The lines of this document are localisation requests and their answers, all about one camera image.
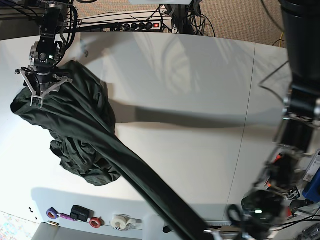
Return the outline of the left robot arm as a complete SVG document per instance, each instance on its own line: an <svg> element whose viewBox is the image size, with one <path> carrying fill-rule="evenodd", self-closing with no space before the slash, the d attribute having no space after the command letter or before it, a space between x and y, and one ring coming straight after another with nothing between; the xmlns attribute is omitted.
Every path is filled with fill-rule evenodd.
<svg viewBox="0 0 320 240"><path fill-rule="evenodd" d="M226 209L238 240L265 240L282 224L284 201L299 194L299 162L320 127L320 3L282 0L280 8L292 80L282 98L275 149L241 205Z"/></svg>

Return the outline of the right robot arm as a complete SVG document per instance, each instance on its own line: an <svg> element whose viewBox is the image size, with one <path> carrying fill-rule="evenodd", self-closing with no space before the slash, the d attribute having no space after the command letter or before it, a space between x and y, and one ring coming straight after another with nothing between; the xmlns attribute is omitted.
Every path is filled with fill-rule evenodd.
<svg viewBox="0 0 320 240"><path fill-rule="evenodd" d="M30 105L43 107L45 96L72 83L72 71L58 65L71 47L77 30L78 12L72 0L43 0L45 12L40 39L30 49L30 65L15 71L31 92Z"/></svg>

